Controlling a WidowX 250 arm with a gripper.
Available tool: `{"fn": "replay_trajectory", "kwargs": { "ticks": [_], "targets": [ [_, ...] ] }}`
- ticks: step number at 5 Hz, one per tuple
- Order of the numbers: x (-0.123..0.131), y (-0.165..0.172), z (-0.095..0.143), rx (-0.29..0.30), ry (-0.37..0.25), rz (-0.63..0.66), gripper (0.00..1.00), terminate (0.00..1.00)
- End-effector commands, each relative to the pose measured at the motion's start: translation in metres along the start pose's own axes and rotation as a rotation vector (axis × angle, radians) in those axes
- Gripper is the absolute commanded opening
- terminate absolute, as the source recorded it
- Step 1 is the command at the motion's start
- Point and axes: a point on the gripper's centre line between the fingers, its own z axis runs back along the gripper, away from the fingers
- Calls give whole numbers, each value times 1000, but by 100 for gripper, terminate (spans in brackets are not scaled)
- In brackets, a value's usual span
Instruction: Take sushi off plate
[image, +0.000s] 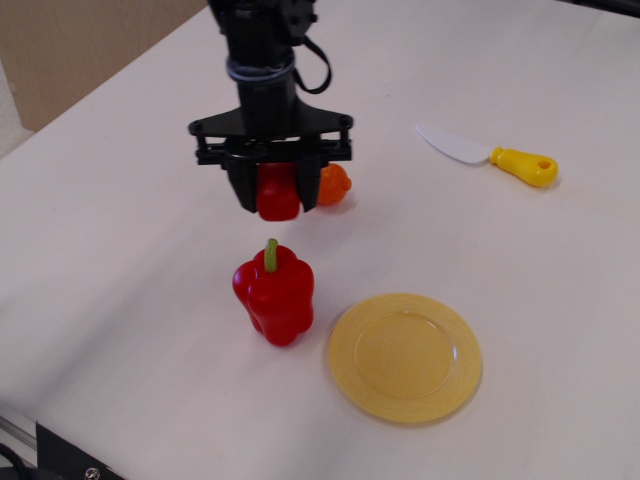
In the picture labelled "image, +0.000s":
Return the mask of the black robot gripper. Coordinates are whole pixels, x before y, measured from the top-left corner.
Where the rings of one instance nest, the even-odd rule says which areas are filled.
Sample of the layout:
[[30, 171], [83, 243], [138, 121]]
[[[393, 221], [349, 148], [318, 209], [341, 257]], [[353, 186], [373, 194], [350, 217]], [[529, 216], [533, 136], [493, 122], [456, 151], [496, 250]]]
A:
[[295, 161], [303, 211], [314, 209], [322, 169], [352, 159], [352, 117], [304, 103], [292, 79], [239, 81], [237, 91], [236, 109], [189, 124], [198, 163], [225, 170], [240, 205], [256, 213], [257, 165]]

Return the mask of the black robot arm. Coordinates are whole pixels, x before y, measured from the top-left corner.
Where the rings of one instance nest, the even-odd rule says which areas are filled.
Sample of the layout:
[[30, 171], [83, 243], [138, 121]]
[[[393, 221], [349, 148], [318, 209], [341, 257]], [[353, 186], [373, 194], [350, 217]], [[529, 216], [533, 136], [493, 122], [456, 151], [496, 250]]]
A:
[[323, 169], [352, 157], [352, 117], [298, 97], [308, 88], [295, 48], [328, 59], [307, 35], [317, 20], [314, 4], [212, 1], [209, 7], [226, 38], [226, 69], [240, 105], [190, 124], [198, 162], [226, 171], [245, 210], [266, 221], [294, 219], [317, 206]]

